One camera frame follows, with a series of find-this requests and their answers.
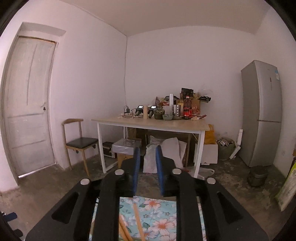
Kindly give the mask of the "silver refrigerator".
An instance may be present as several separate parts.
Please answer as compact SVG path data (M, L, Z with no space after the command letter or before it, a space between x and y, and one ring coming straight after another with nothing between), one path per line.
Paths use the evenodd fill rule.
M276 66L254 60L241 70L243 134L239 156L249 167L270 166L282 121L281 81Z

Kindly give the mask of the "floral blue tablecloth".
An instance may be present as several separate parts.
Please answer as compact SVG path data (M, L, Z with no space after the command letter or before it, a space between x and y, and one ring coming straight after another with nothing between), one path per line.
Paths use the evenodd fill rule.
M121 197L119 216L133 240L141 240L133 205L138 214L145 240L177 239L177 204L175 201L134 196Z

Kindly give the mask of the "rice bag white green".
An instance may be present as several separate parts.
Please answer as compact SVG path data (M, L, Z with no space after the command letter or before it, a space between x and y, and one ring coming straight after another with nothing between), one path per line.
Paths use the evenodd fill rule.
M290 172L288 173L288 176L285 180L285 183L280 189L280 191L277 193L277 195L275 196L275 199L278 203L278 207L280 208L281 212L283 212L287 208L287 206L295 196L295 186L296 186L295 166L296 166L296 163L294 158L292 166L290 168Z

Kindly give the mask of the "cardboard box under table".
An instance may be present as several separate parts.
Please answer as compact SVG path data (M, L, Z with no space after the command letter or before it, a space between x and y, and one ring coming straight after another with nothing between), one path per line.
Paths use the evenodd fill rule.
M120 168L123 161L131 159L135 148L140 148L142 141L140 139L132 140L128 138L122 138L119 141L112 144L112 152L116 153L118 167Z

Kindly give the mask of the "white door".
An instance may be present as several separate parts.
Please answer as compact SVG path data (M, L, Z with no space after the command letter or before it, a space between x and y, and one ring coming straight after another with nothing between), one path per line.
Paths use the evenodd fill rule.
M64 30L21 23L4 64L4 143L17 178L55 165L50 87Z

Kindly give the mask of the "steel rice cooker pot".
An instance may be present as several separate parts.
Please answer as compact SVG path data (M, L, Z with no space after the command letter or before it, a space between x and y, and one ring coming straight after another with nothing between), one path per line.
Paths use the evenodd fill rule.
M250 168L247 182L251 187L260 187L265 184L268 176L268 170L264 166L255 166Z

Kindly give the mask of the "green bag on floor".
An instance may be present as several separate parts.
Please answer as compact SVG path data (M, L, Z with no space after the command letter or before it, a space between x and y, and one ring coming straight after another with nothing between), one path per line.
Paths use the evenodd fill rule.
M219 161L228 160L236 148L235 142L231 138L221 137L217 141L217 145L218 145L218 160Z

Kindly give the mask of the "white sack under table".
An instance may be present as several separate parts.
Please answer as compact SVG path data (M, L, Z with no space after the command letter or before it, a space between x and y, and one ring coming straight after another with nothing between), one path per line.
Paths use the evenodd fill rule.
M179 141L176 137L174 138L155 138L150 136L149 144L146 146L146 152L144 155L144 166L143 172L155 174L157 173L156 164L156 147L161 146L163 156L170 158L174 161L177 168L182 169L183 158L185 156L187 143Z

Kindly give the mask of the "wooden chopstick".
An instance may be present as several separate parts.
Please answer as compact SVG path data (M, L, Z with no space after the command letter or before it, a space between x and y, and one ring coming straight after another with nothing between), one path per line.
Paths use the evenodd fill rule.
M127 229L125 223L121 219L119 219L119 233L121 234L123 240L133 241L132 237L130 236L130 233L128 232L128 229Z
M144 231L142 229L142 224L141 224L141 221L140 221L140 216L139 216L139 212L138 212L138 208L137 208L136 203L133 203L133 210L134 210L135 220L136 220L136 223L137 223L137 229L138 229L138 232L140 234L140 239L141 239L141 241L145 241L145 234L144 234Z

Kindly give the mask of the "wooden chair black seat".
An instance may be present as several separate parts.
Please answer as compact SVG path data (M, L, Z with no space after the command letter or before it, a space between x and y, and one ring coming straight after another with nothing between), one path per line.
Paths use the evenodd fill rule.
M68 119L64 120L61 123L62 129L63 129L64 146L65 146L65 149L66 149L66 154L67 154L70 169L72 170L72 164L71 164L71 160L70 160L68 150L74 150L76 153L81 152L86 174L87 174L88 177L90 177L89 169L88 169L87 162L86 162L85 150L89 149L89 148L95 149L96 146L98 145L98 139L97 138L83 137L83 135L82 135L82 122L83 122L82 118L68 118ZM67 142L65 125L71 124L71 123L78 123L79 138L77 138L75 140L72 140L70 142Z

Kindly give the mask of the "yellow plastic bag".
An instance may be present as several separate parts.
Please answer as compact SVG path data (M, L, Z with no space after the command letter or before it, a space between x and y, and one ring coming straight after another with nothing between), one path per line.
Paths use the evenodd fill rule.
M204 144L205 145L215 145L216 139L215 139L214 126L211 124L208 124L208 126L209 126L209 130L205 132Z

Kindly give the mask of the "red oil bottle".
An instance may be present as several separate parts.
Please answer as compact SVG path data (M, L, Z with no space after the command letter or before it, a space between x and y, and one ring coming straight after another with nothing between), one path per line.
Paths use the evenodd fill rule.
M192 101L189 96L184 99L183 118L189 120L192 118Z

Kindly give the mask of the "white side table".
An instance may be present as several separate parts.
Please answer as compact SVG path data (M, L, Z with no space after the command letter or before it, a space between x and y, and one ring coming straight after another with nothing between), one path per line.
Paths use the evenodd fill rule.
M154 131L166 131L166 132L177 132L177 133L190 133L192 135L198 135L197 146L195 147L194 156L194 174L193 177L197 178L201 165L201 159L204 149L205 132L209 131L209 125L203 119L199 120L155 120L144 119L144 118L124 118L122 116L114 116L111 118L94 119L97 124L98 133L98 148L100 154L100 161L103 173L107 173L115 165L105 165L105 159L103 154L103 142L101 135L101 126L121 126L123 133L126 134L126 128L140 128L145 130Z

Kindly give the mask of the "white box on floor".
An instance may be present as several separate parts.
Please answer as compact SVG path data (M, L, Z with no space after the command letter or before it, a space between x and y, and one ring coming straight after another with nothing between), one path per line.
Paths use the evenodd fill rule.
M208 144L203 146L201 165L211 165L218 163L218 145Z

